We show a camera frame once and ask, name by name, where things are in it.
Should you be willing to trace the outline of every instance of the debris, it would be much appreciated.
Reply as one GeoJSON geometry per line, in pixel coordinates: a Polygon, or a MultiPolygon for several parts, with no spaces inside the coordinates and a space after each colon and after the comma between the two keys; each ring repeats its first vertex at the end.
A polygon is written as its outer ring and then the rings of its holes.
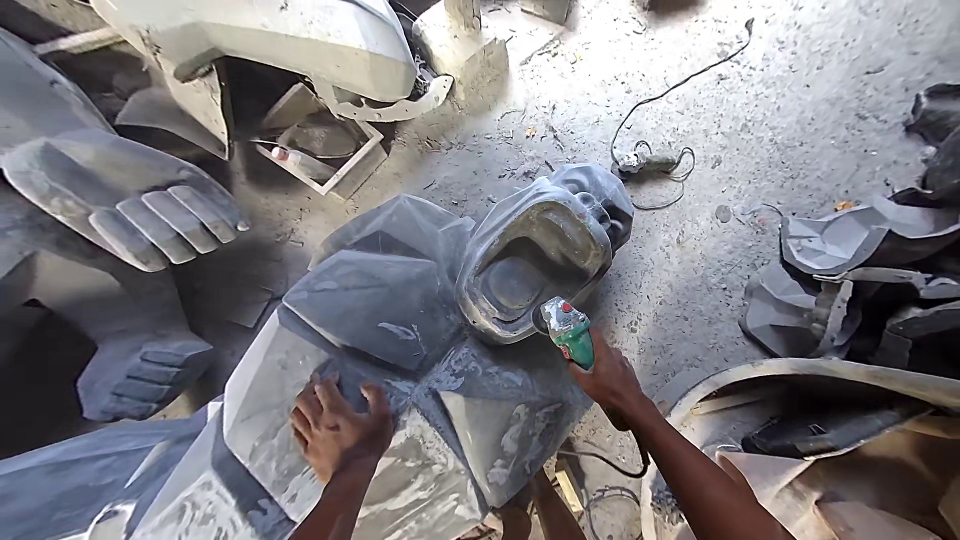
{"type": "Polygon", "coordinates": [[[727,205],[720,205],[715,212],[716,218],[720,223],[730,223],[733,219],[733,211],[727,205]]]}
{"type": "MultiPolygon", "coordinates": [[[[960,107],[950,108],[960,105],[957,90],[937,85],[918,96],[908,130],[923,124],[936,138],[960,120],[960,107]]],[[[780,261],[747,286],[743,331],[774,356],[838,356],[960,379],[949,353],[960,347],[958,169],[960,124],[940,141],[924,187],[860,206],[842,201],[821,219],[781,214],[780,261]]]]}
{"type": "Polygon", "coordinates": [[[960,85],[934,85],[917,94],[906,131],[940,146],[960,128],[960,85]]]}

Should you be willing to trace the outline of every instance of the black cable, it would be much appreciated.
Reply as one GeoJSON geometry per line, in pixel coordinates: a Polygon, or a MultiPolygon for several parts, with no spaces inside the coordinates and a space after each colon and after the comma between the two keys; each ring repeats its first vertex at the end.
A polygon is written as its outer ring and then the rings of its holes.
{"type": "Polygon", "coordinates": [[[593,457],[594,459],[599,459],[604,463],[610,465],[617,473],[627,477],[628,479],[642,479],[643,475],[647,474],[647,469],[650,468],[650,455],[647,454],[642,448],[640,449],[640,458],[643,460],[643,469],[639,473],[631,473],[620,468],[619,465],[613,463],[606,457],[603,457],[600,454],[594,454],[593,452],[575,452],[571,450],[557,450],[557,454],[561,455],[576,455],[578,457],[593,457]]]}
{"type": "MultiPolygon", "coordinates": [[[[740,53],[742,53],[744,50],[746,50],[746,48],[750,45],[750,42],[753,41],[753,39],[754,39],[754,20],[753,20],[753,18],[751,17],[751,19],[748,20],[748,21],[747,21],[747,24],[744,25],[744,26],[745,26],[746,29],[747,29],[747,41],[746,41],[742,46],[740,46],[739,49],[737,49],[736,51],[734,51],[733,54],[726,56],[724,59],[722,59],[722,60],[720,60],[720,61],[716,61],[716,62],[708,65],[707,67],[701,69],[700,71],[694,73],[693,75],[690,75],[690,76],[687,77],[686,79],[683,79],[683,80],[680,81],[679,83],[676,83],[675,85],[673,85],[673,86],[671,86],[670,88],[668,88],[664,93],[662,93],[662,94],[660,94],[660,95],[658,95],[658,96],[655,96],[655,97],[647,98],[647,99],[645,99],[645,100],[637,103],[636,105],[634,105],[634,107],[633,107],[632,109],[630,109],[630,112],[627,112],[627,115],[624,116],[624,117],[623,117],[623,120],[620,121],[620,125],[616,127],[616,131],[613,132],[613,138],[612,138],[611,141],[610,141],[610,158],[611,158],[611,160],[613,161],[613,164],[615,164],[617,168],[620,168],[620,161],[616,158],[616,153],[613,151],[613,149],[614,149],[614,147],[616,146],[616,140],[617,140],[617,138],[620,137],[620,132],[623,130],[623,126],[625,126],[625,125],[627,124],[627,120],[630,119],[631,115],[633,115],[634,112],[636,112],[637,109],[643,107],[644,105],[647,105],[648,103],[653,103],[653,102],[655,102],[655,101],[663,98],[664,96],[666,96],[667,94],[669,94],[669,93],[672,92],[673,90],[675,90],[675,89],[677,89],[677,88],[679,88],[679,87],[681,87],[681,86],[689,83],[690,80],[693,79],[694,77],[696,77],[696,76],[698,76],[698,75],[703,75],[704,73],[707,73],[708,71],[710,71],[710,70],[713,69],[714,67],[716,67],[716,66],[718,66],[718,65],[720,65],[720,64],[722,64],[722,63],[724,63],[724,62],[733,60],[734,57],[736,57],[737,55],[739,55],[740,53]]],[[[636,151],[636,148],[638,148],[641,143],[642,143],[642,144],[646,144],[648,149],[650,148],[650,144],[649,144],[649,143],[647,143],[646,141],[642,141],[642,140],[641,140],[641,141],[638,142],[638,143],[636,144],[636,146],[634,147],[634,151],[636,151]]],[[[639,209],[639,210],[659,210],[659,209],[665,209],[665,208],[667,208],[667,207],[671,207],[671,206],[677,204],[681,199],[683,199],[683,197],[684,197],[684,195],[685,195],[685,193],[686,193],[686,185],[685,185],[686,179],[690,177],[690,174],[693,173],[693,169],[697,166],[697,156],[696,156],[696,154],[694,154],[693,149],[692,149],[692,148],[689,148],[689,147],[684,148],[684,149],[680,152],[680,156],[677,158],[677,166],[680,166],[680,162],[681,162],[681,160],[684,158],[684,154],[689,154],[690,157],[693,158],[693,165],[690,167],[690,170],[687,171],[685,174],[683,174],[681,177],[675,177],[675,176],[672,176],[672,175],[669,176],[670,180],[672,180],[673,182],[676,182],[676,183],[680,184],[680,194],[677,195],[677,197],[675,197],[674,199],[670,200],[669,202],[662,203],[662,204],[656,204],[656,205],[649,205],[649,206],[647,206],[647,205],[638,205],[636,202],[634,202],[633,200],[631,200],[631,203],[633,203],[634,208],[639,209]]]]}
{"type": "MultiPolygon", "coordinates": [[[[641,140],[640,142],[646,144],[647,148],[650,148],[650,143],[648,143],[647,141],[641,140]]],[[[689,154],[690,158],[693,160],[693,162],[690,164],[690,170],[686,171],[680,176],[673,176],[672,174],[667,175],[667,178],[670,179],[671,182],[676,182],[677,184],[680,185],[680,194],[678,194],[673,199],[667,201],[666,203],[657,203],[655,205],[638,205],[634,200],[634,198],[631,197],[630,202],[631,204],[634,205],[635,209],[638,209],[638,210],[665,209],[667,207],[672,207],[676,205],[677,203],[680,202],[681,199],[683,199],[684,195],[686,194],[686,179],[690,178],[690,175],[693,174],[693,169],[697,167],[697,155],[693,152],[693,149],[690,148],[689,146],[684,147],[683,150],[680,151],[680,155],[677,157],[677,166],[671,169],[670,171],[672,173],[674,170],[677,170],[677,168],[680,167],[680,163],[683,161],[684,155],[686,154],[689,154]]]]}
{"type": "Polygon", "coordinates": [[[739,55],[740,53],[742,53],[742,52],[747,48],[747,46],[750,45],[750,42],[754,39],[754,20],[753,20],[752,17],[751,17],[750,20],[747,21],[747,24],[746,24],[745,26],[746,26],[746,28],[747,28],[747,42],[744,43],[744,44],[743,44],[739,49],[737,49],[733,54],[727,56],[726,58],[724,58],[724,59],[722,59],[722,60],[720,60],[720,61],[716,61],[716,62],[708,65],[707,67],[701,69],[700,71],[694,73],[693,75],[690,75],[690,76],[687,77],[686,79],[683,79],[683,80],[680,81],[679,83],[676,83],[675,85],[673,85],[673,86],[671,86],[670,88],[668,88],[668,89],[667,89],[664,93],[662,93],[661,95],[656,96],[656,97],[647,98],[647,99],[645,99],[645,100],[637,103],[636,105],[634,105],[634,107],[633,107],[632,109],[630,109],[630,112],[627,112],[627,115],[623,117],[623,120],[622,120],[622,121],[620,121],[620,125],[617,126],[616,131],[613,132],[613,139],[611,139],[611,141],[610,141],[610,157],[611,157],[611,159],[613,159],[613,162],[617,164],[617,166],[619,166],[620,161],[618,161],[617,158],[616,158],[616,156],[613,154],[613,146],[616,144],[616,138],[617,138],[618,136],[620,136],[620,131],[623,130],[623,126],[626,125],[627,120],[630,119],[630,116],[631,116],[634,112],[636,112],[637,109],[643,107],[644,105],[647,105],[648,103],[653,103],[653,102],[655,102],[655,101],[663,98],[664,96],[666,96],[668,93],[672,92],[673,90],[675,90],[675,89],[677,89],[677,88],[679,88],[679,87],[681,87],[681,86],[689,83],[689,82],[690,82],[690,79],[693,79],[694,77],[696,77],[696,76],[698,76],[698,75],[703,75],[704,73],[707,73],[708,71],[710,71],[710,70],[713,69],[714,67],[716,67],[716,66],[718,66],[718,65],[720,65],[720,64],[722,64],[722,63],[724,63],[724,62],[733,60],[734,57],[736,57],[737,55],[739,55]]]}
{"type": "MultiPolygon", "coordinates": [[[[620,473],[621,475],[627,477],[628,479],[641,479],[643,478],[644,475],[647,474],[647,470],[650,468],[650,455],[647,453],[647,451],[643,450],[643,447],[639,447],[639,449],[640,449],[640,459],[642,459],[643,461],[643,469],[640,470],[639,473],[631,473],[629,471],[625,471],[624,469],[620,468],[619,465],[617,465],[616,463],[613,463],[606,457],[600,454],[595,454],[593,452],[576,452],[571,450],[557,450],[557,454],[575,455],[577,457],[593,457],[594,459],[599,459],[604,463],[606,463],[607,465],[610,465],[611,468],[613,468],[617,473],[620,473]]],[[[593,494],[593,497],[591,497],[590,500],[587,501],[587,505],[584,506],[584,514],[587,515],[587,525],[590,529],[590,534],[593,535],[594,540],[603,540],[603,539],[600,538],[600,535],[597,534],[596,528],[593,526],[593,506],[600,501],[603,501],[605,499],[610,499],[613,497],[623,497],[626,499],[630,499],[634,503],[636,503],[637,506],[640,506],[640,497],[638,497],[636,493],[634,493],[630,488],[619,486],[619,485],[608,485],[604,488],[598,489],[597,492],[593,494]]]]}

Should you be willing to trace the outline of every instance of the workshop floor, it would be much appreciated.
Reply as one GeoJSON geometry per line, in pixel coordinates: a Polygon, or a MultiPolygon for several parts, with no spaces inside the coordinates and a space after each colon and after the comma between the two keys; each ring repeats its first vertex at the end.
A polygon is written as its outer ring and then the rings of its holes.
{"type": "MultiPolygon", "coordinates": [[[[960,4],[686,0],[671,9],[667,3],[655,6],[657,14],[631,0],[576,1],[568,30],[529,59],[512,57],[510,87],[474,107],[481,112],[447,103],[399,126],[390,158],[345,205],[274,169],[248,175],[235,193],[253,217],[252,237],[183,270],[198,290],[214,294],[227,286],[220,281],[223,261],[242,262],[230,272],[281,294],[330,232],[398,193],[482,218],[493,202],[564,163],[608,166],[622,115],[735,50],[755,17],[753,43],[740,57],[627,123],[619,148],[641,138],[657,153],[688,146],[697,167],[678,204],[637,214],[633,239],[588,313],[635,363],[651,395],[686,370],[699,370],[684,377],[692,384],[764,357],[737,326],[744,285],[779,255],[779,218],[760,204],[812,217],[843,201],[913,185],[923,145],[906,137],[901,121],[918,91],[960,80],[960,4]],[[732,209],[728,223],[716,216],[721,205],[732,209]]],[[[509,2],[490,3],[485,11],[491,10],[525,16],[509,2]]],[[[676,187],[628,190],[655,202],[676,187]]],[[[208,381],[212,391],[252,338],[236,325],[225,328],[219,337],[207,333],[224,352],[208,381]]],[[[612,433],[596,410],[574,438],[638,465],[632,440],[612,433]]],[[[585,464],[590,492],[625,483],[592,465],[585,464]]],[[[608,510],[619,511],[619,504],[629,502],[610,502],[608,510]]],[[[603,527],[626,537],[616,532],[621,521],[603,527]]]]}

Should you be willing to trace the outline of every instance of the gray stone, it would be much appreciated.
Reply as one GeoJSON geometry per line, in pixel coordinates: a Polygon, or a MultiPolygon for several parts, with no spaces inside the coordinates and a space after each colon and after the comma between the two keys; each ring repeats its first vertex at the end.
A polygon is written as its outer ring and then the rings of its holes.
{"type": "Polygon", "coordinates": [[[921,209],[875,197],[869,205],[822,219],[784,217],[783,258],[807,274],[835,276],[869,264],[895,266],[927,258],[960,233],[960,210],[921,209]]]}
{"type": "Polygon", "coordinates": [[[630,239],[633,220],[626,189],[610,171],[565,165],[498,203],[477,227],[457,303],[493,343],[529,337],[542,303],[557,296],[574,305],[585,300],[630,239]]]}
{"type": "MultiPolygon", "coordinates": [[[[633,218],[622,184],[598,171],[564,167],[508,198],[479,228],[483,242],[469,241],[472,220],[410,196],[344,226],[251,344],[227,384],[223,413],[179,462],[167,463],[155,497],[132,499],[136,511],[149,509],[134,520],[127,506],[74,501],[84,512],[78,527],[92,523],[108,540],[285,538],[324,490],[289,422],[313,373],[338,373],[360,412],[368,409],[361,383],[379,384],[395,418],[355,538],[449,540],[480,524],[556,452],[591,401],[546,338],[496,349],[477,339],[474,330],[484,327],[454,301],[465,250],[488,250],[505,232],[530,238],[543,258],[526,257],[526,244],[511,247],[504,271],[484,276],[486,290],[526,304],[537,295],[525,289],[571,285],[583,298],[610,267],[612,246],[630,237],[633,218]],[[565,241],[567,234],[577,238],[565,241]],[[581,262],[591,271],[566,264],[587,252],[592,258],[581,262]],[[527,281],[517,282],[513,271],[524,265],[527,281]]],[[[138,397],[159,395],[151,385],[127,387],[138,397]]]]}
{"type": "Polygon", "coordinates": [[[810,356],[819,341],[810,330],[818,293],[772,262],[747,284],[740,328],[773,356],[810,356]]]}
{"type": "Polygon", "coordinates": [[[119,424],[0,461],[4,537],[54,540],[88,532],[110,509],[122,509],[124,529],[132,530],[206,416],[204,409],[188,420],[119,424]]]}
{"type": "Polygon", "coordinates": [[[218,411],[156,495],[131,540],[283,540],[294,529],[230,452],[218,411]]]}
{"type": "Polygon", "coordinates": [[[29,300],[52,309],[97,344],[78,381],[84,415],[148,418],[200,376],[211,349],[160,271],[248,225],[204,171],[117,136],[4,30],[0,67],[0,316],[29,300]]]}

